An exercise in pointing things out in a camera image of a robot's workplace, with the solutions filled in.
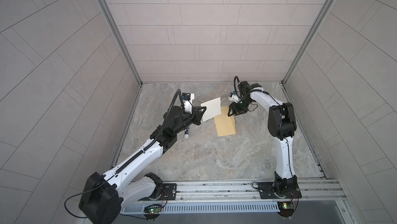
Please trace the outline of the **tan kraft envelope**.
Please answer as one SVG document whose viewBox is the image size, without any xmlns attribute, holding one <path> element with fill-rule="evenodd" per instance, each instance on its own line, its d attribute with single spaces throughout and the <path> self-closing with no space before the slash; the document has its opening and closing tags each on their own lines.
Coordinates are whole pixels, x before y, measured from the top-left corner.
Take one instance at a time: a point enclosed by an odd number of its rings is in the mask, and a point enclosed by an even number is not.
<svg viewBox="0 0 397 224">
<path fill-rule="evenodd" d="M 228 116 L 228 106 L 221 107 L 221 114 L 214 117 L 218 137 L 235 135 L 236 124 L 234 116 Z"/>
</svg>

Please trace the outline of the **beige lined letter paper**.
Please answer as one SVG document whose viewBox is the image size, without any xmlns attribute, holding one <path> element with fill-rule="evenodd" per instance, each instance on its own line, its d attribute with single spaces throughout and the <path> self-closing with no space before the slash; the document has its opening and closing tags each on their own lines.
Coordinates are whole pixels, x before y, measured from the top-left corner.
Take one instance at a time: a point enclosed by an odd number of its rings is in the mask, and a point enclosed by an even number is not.
<svg viewBox="0 0 397 224">
<path fill-rule="evenodd" d="M 202 116 L 202 121 L 208 121 L 209 119 L 221 114 L 221 98 L 218 97 L 201 103 L 201 107 L 206 107 L 206 110 Z"/>
</svg>

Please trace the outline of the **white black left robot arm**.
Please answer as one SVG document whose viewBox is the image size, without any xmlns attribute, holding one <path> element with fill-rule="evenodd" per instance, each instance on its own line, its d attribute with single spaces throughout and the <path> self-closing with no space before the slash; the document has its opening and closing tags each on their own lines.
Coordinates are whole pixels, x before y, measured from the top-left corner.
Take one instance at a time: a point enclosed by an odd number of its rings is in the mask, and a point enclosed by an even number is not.
<svg viewBox="0 0 397 224">
<path fill-rule="evenodd" d="M 154 173 L 133 179 L 177 141 L 177 135 L 191 124 L 200 125 L 206 107 L 192 106 L 177 90 L 164 121 L 135 153 L 113 169 L 93 173 L 86 181 L 79 209 L 93 224 L 111 224 L 123 208 L 143 198 L 157 199 L 163 181 Z"/>
</svg>

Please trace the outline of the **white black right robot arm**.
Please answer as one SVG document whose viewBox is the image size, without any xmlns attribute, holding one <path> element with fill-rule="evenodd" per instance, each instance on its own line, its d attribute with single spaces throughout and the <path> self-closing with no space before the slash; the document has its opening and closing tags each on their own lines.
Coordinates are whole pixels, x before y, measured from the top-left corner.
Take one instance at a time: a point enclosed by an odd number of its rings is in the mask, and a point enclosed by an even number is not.
<svg viewBox="0 0 397 224">
<path fill-rule="evenodd" d="M 277 100 L 258 83 L 250 84 L 234 77 L 234 91 L 230 94 L 228 116 L 249 112 L 249 105 L 256 104 L 268 111 L 267 128 L 276 145 L 276 171 L 273 183 L 253 182 L 262 199 L 290 198 L 299 200 L 302 195 L 293 165 L 293 137 L 297 130 L 294 107 L 291 103 Z"/>
</svg>

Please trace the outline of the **white glue stick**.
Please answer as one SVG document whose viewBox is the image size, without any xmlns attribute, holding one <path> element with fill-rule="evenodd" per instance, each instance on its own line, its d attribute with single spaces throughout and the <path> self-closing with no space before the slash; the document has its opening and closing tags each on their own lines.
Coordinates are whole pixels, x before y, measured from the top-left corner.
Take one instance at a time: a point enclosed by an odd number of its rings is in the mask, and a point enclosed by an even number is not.
<svg viewBox="0 0 397 224">
<path fill-rule="evenodd" d="M 189 127 L 185 130 L 184 138 L 185 139 L 189 138 Z"/>
</svg>

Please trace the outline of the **left green circuit board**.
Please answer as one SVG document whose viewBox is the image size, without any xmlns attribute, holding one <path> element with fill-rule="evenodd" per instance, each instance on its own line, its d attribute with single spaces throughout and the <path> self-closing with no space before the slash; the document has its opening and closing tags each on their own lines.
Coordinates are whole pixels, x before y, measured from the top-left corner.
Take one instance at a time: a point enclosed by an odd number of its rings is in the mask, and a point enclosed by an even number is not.
<svg viewBox="0 0 397 224">
<path fill-rule="evenodd" d="M 156 215 L 156 214 L 160 214 L 161 211 L 162 211 L 162 205 L 160 205 L 160 204 L 152 204 L 152 205 L 149 205 L 149 206 L 145 207 L 144 214 Z"/>
</svg>

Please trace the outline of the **green circuit board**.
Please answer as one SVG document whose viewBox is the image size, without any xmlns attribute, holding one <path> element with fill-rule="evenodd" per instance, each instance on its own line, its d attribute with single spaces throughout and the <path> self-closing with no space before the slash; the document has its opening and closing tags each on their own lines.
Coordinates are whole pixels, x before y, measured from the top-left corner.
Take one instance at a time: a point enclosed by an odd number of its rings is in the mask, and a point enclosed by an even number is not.
<svg viewBox="0 0 397 224">
<path fill-rule="evenodd" d="M 291 202 L 277 202 L 279 212 L 278 214 L 282 217 L 289 218 L 293 216 L 295 212 L 295 206 Z"/>
<path fill-rule="evenodd" d="M 161 211 L 162 211 L 162 205 L 160 205 L 160 204 L 152 204 L 152 205 L 149 205 L 149 206 L 145 207 L 144 214 L 156 215 L 156 214 L 160 214 Z"/>
</svg>

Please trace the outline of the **right green circuit board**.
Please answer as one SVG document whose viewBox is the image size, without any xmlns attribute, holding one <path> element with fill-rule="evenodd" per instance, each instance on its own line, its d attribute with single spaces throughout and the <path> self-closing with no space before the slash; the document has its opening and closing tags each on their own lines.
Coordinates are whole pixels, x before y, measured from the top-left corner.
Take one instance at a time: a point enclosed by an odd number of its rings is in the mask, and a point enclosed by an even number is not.
<svg viewBox="0 0 397 224">
<path fill-rule="evenodd" d="M 295 206 L 291 202 L 277 202 L 279 212 L 278 214 L 282 217 L 289 218 L 293 216 L 295 212 Z"/>
</svg>

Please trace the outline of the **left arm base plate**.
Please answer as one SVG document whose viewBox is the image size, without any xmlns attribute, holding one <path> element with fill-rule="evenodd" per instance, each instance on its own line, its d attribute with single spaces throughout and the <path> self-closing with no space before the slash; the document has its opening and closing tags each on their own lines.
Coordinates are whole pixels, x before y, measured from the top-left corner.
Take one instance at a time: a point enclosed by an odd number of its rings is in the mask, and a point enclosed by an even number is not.
<svg viewBox="0 0 397 224">
<path fill-rule="evenodd" d="M 155 192 L 146 198 L 140 199 L 140 201 L 161 201 L 165 200 L 175 200 L 177 192 L 176 183 L 163 183 L 161 189 L 155 189 Z"/>
</svg>

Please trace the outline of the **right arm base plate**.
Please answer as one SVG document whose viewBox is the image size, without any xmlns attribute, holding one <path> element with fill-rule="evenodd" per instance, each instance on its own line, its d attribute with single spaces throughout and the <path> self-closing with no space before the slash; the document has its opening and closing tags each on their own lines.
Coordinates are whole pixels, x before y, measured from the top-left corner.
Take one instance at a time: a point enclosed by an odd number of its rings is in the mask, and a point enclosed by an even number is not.
<svg viewBox="0 0 397 224">
<path fill-rule="evenodd" d="M 258 188 L 261 199 L 291 199 L 302 198 L 297 183 L 259 182 Z"/>
</svg>

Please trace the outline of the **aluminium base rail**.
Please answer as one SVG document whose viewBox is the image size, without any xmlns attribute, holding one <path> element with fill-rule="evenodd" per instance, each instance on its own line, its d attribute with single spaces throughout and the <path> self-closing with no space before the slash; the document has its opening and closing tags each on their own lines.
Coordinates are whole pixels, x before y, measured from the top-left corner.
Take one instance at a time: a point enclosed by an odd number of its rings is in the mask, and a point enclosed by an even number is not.
<svg viewBox="0 0 397 224">
<path fill-rule="evenodd" d="M 274 179 L 251 180 L 199 180 L 199 181 L 165 181 L 176 183 L 176 199 L 170 203 L 190 202 L 249 202 L 249 201 L 333 201 L 346 200 L 347 197 L 338 180 L 325 178 L 299 178 L 298 187 L 302 198 L 261 199 L 259 182 L 274 182 Z"/>
</svg>

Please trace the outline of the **left aluminium corner post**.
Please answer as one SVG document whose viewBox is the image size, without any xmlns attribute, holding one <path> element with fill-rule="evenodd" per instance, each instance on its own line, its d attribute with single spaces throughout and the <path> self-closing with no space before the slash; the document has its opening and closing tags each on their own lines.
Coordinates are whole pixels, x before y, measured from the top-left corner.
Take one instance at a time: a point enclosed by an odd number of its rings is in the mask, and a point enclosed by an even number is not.
<svg viewBox="0 0 397 224">
<path fill-rule="evenodd" d="M 98 2 L 99 7 L 101 8 L 101 11 L 102 11 L 102 13 L 104 15 L 104 18 L 105 18 L 105 20 L 106 20 L 106 22 L 107 22 L 112 34 L 114 35 L 115 41 L 116 41 L 119 49 L 121 50 L 121 52 L 122 52 L 124 58 L 126 59 L 129 67 L 131 68 L 131 70 L 133 72 L 133 75 L 135 76 L 137 82 L 141 86 L 143 84 L 143 82 L 142 82 L 142 80 L 141 80 L 141 78 L 139 76 L 139 73 L 137 72 L 136 67 L 133 64 L 131 56 L 130 56 L 130 54 L 128 52 L 128 49 L 127 49 L 127 47 L 126 47 L 126 45 L 125 45 L 125 43 L 123 41 L 121 33 L 120 33 L 116 23 L 115 23 L 115 20 L 114 20 L 112 14 L 111 14 L 110 8 L 109 8 L 106 0 L 97 0 L 97 2 Z"/>
</svg>

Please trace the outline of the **aluminium corner post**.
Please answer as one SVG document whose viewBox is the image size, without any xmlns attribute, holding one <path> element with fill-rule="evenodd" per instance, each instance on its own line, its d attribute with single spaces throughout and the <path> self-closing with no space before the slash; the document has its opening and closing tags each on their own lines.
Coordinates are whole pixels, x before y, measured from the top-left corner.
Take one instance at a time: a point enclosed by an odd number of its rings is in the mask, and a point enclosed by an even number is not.
<svg viewBox="0 0 397 224">
<path fill-rule="evenodd" d="M 308 35 L 306 36 L 303 44 L 300 46 L 294 60 L 292 61 L 292 64 L 290 68 L 288 69 L 284 79 L 281 81 L 283 85 L 286 85 L 291 78 L 294 70 L 298 66 L 300 60 L 303 58 L 305 55 L 305 52 L 307 51 L 308 47 L 310 46 L 312 40 L 314 39 L 316 33 L 318 32 L 319 28 L 321 27 L 322 23 L 324 22 L 327 14 L 329 13 L 330 9 L 332 8 L 335 0 L 325 0 L 324 4 L 322 5 L 313 25 L 311 26 Z"/>
<path fill-rule="evenodd" d="M 112 34 L 114 35 L 115 41 L 116 41 L 119 49 L 121 50 L 121 52 L 122 52 L 124 58 L 126 59 L 129 67 L 131 68 L 131 70 L 133 72 L 133 75 L 135 76 L 137 82 L 141 86 L 143 84 L 143 82 L 142 82 L 142 80 L 141 80 L 141 78 L 139 76 L 139 73 L 137 72 L 136 67 L 133 64 L 131 56 L 130 56 L 130 54 L 128 52 L 128 49 L 127 49 L 127 47 L 126 47 L 126 45 L 125 45 L 125 43 L 123 41 L 121 33 L 120 33 L 116 23 L 115 23 L 115 20 L 114 20 L 112 14 L 111 14 L 110 8 L 109 8 L 106 0 L 97 0 L 97 2 L 98 2 L 99 7 L 101 8 L 101 11 L 102 11 L 102 13 L 104 15 L 104 18 L 105 18 L 105 20 L 106 20 L 106 22 L 107 22 Z"/>
</svg>

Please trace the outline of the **right aluminium corner post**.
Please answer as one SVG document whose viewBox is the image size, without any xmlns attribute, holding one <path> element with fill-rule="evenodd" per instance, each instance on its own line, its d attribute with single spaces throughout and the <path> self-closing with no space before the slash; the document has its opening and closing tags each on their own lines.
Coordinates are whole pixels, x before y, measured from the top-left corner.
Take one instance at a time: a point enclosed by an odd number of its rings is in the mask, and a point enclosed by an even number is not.
<svg viewBox="0 0 397 224">
<path fill-rule="evenodd" d="M 298 66 L 300 60 L 303 58 L 305 55 L 305 52 L 307 51 L 308 47 L 310 46 L 312 40 L 314 39 L 316 33 L 318 32 L 319 28 L 321 27 L 322 23 L 324 22 L 327 14 L 329 13 L 330 9 L 332 8 L 335 0 L 325 0 L 324 4 L 322 5 L 313 25 L 311 26 L 308 35 L 306 36 L 303 44 L 300 46 L 294 60 L 292 61 L 292 64 L 290 68 L 288 69 L 284 79 L 281 81 L 283 85 L 286 85 L 291 78 L 294 70 Z"/>
</svg>

